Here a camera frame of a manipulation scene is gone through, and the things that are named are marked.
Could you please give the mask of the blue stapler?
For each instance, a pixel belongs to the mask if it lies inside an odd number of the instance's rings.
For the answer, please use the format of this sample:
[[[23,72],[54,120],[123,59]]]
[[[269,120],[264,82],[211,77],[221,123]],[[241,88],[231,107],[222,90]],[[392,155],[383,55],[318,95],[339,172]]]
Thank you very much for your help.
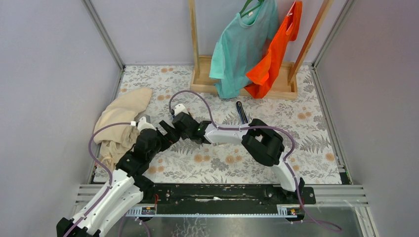
[[[239,114],[239,117],[240,117],[240,120],[241,120],[242,124],[249,123],[249,120],[246,116],[243,105],[240,101],[236,102],[236,109],[238,111],[238,114]]]

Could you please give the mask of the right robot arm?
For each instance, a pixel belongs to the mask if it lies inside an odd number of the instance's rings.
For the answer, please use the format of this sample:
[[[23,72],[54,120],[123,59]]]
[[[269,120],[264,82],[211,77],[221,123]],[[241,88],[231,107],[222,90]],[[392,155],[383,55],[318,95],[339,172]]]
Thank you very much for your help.
[[[191,115],[180,112],[174,116],[172,125],[181,138],[197,144],[242,145],[258,163],[271,167],[280,181],[284,199],[296,203],[303,197],[297,178],[285,164],[283,138],[271,126],[259,119],[241,125],[214,125],[209,120],[197,122]]]

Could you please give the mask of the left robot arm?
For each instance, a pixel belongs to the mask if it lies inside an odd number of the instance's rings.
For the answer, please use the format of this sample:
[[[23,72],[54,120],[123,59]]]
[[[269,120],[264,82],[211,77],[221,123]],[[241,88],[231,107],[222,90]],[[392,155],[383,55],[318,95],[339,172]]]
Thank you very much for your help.
[[[153,182],[143,174],[157,153],[176,143],[180,134],[165,121],[162,134],[145,118],[137,125],[139,135],[134,145],[118,161],[107,183],[87,205],[72,218],[62,218],[57,226],[59,237],[104,237],[135,204],[153,198]]]

